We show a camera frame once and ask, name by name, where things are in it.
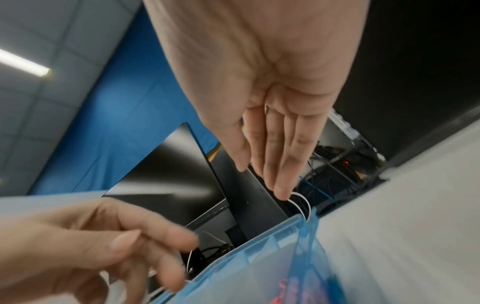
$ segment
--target ceiling light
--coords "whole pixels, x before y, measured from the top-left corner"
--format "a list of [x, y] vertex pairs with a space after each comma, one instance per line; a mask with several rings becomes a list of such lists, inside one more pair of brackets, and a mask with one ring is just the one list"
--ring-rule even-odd
[[31, 62], [30, 60], [24, 59], [2, 49], [0, 49], [0, 63], [39, 77], [46, 76], [50, 72], [49, 68], [38, 65], [35, 62]]

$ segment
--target fingernail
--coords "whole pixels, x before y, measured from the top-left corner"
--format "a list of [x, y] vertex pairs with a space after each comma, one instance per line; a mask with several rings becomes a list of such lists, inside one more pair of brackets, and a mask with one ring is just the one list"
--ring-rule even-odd
[[113, 252], [124, 252], [131, 248], [141, 234], [140, 230], [132, 230], [120, 234], [110, 243], [110, 250]]

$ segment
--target hand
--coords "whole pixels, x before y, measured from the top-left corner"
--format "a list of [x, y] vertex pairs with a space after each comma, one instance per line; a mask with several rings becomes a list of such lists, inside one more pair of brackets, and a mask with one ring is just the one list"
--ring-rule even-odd
[[197, 247], [196, 235], [160, 215], [115, 199], [0, 222], [0, 299], [21, 303], [71, 293], [80, 303], [104, 303], [99, 272], [122, 279], [126, 303], [144, 297], [149, 266], [159, 283], [180, 290], [185, 268], [172, 250]]
[[201, 121], [238, 170], [251, 162], [288, 199], [345, 83], [368, 0], [144, 2]]

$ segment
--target monitor screen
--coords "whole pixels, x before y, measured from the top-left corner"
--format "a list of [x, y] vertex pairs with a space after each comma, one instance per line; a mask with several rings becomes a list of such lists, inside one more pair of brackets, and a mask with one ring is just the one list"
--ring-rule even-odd
[[387, 160], [479, 106], [477, 3], [372, 0], [334, 108]]
[[191, 229], [228, 207], [187, 124], [170, 134], [104, 196], [155, 211]]

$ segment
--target blue curtain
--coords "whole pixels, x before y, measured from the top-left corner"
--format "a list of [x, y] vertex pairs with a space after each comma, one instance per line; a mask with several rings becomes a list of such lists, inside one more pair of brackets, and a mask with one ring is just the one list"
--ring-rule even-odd
[[142, 8], [30, 194], [110, 189], [182, 122], [205, 153], [217, 145]]

